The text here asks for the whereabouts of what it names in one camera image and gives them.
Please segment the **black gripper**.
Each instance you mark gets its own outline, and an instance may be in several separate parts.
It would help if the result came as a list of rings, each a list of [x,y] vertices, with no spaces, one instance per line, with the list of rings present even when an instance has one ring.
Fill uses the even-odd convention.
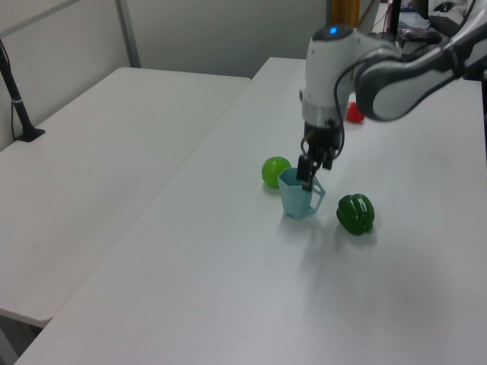
[[[322,168],[331,170],[333,161],[341,154],[345,143],[344,126],[342,123],[315,126],[304,123],[302,138],[302,154],[298,159],[297,179],[302,189],[311,191],[317,171],[316,161],[321,160]]]

